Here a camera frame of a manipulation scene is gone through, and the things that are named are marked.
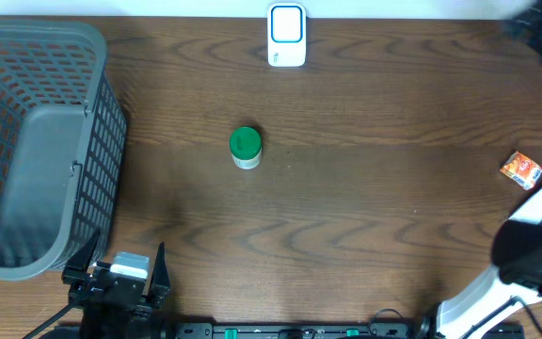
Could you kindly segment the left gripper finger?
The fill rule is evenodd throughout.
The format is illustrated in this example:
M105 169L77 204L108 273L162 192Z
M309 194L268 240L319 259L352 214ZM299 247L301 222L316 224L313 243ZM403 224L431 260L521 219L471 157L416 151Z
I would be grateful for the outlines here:
M67 261L67 264L64 268L65 273L83 273L88 270L94 251L97 247L100 233L100 230L96 229L91 235L90 239L87 241L87 243Z
M148 291L148 301L153 309L160 309L170 290L170 280L166 265L165 243L159 244L154 260L151 282Z

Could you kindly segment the white green carton box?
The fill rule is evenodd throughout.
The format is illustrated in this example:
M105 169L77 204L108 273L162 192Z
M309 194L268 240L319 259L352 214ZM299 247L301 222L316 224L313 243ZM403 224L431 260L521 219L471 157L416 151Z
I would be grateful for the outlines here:
M542 187L509 218L515 221L538 224L542 220Z

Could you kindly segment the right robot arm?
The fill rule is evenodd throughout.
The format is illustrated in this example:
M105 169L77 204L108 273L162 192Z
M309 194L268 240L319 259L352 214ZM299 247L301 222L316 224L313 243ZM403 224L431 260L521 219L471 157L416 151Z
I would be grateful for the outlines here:
M542 0L511 18L508 29L542 61ZM414 338L481 338L519 309L542 301L542 217L508 219L493 241L488 268L461 293L438 305Z

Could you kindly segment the orange snack packet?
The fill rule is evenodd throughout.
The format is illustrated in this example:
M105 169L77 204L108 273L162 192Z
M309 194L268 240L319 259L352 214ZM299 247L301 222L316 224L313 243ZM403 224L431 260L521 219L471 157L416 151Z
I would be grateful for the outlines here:
M502 165L500 172L525 190L530 190L542 175L542 167L527 155L515 151Z

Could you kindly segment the green lid jar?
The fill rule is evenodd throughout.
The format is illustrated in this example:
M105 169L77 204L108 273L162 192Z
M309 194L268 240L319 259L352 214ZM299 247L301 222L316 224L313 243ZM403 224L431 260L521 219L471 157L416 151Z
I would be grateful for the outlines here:
M262 137L252 127L239 127L231 134L230 151L232 160L238 168L252 170L262 160Z

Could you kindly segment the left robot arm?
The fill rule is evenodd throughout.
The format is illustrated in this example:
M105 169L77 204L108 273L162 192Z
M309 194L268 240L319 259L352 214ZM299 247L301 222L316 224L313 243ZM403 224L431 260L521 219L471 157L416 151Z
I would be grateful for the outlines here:
M120 251L112 263L92 263L100 233L65 265L68 304L29 335L41 338L172 338L174 332L151 315L170 291L165 244L156 257Z

